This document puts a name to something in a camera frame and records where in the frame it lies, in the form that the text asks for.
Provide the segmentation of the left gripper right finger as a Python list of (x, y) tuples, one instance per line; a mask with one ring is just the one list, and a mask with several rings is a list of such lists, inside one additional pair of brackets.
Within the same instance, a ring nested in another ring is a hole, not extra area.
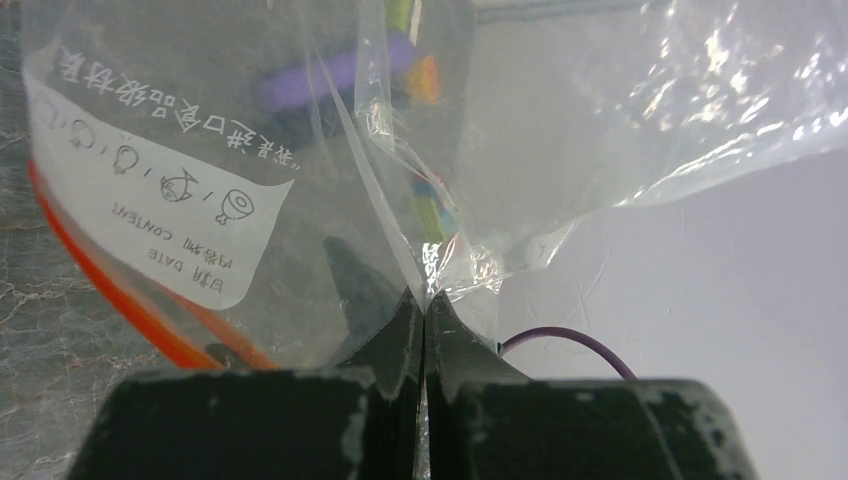
[(501, 429), (481, 404), (494, 385), (530, 379), (487, 347), (458, 316), (444, 291), (424, 319), (424, 373), (433, 479), (505, 479)]

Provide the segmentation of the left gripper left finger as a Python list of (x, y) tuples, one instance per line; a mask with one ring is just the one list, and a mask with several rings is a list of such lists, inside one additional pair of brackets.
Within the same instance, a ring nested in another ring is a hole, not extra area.
[(391, 320), (342, 364), (333, 400), (334, 479), (411, 479), (421, 399), (423, 314), (405, 290)]

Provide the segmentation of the clear orange zip top bag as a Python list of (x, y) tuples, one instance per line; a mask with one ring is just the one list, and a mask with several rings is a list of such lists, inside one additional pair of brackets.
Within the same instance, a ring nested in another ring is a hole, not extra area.
[[(176, 364), (336, 363), (405, 290), (492, 343), (486, 294), (586, 216), (847, 141), (843, 1), (423, 1), (441, 97), (391, 75), (384, 1), (23, 1), (34, 188)], [(349, 91), (253, 89), (355, 48)], [(427, 242), (412, 180), (456, 221)]]

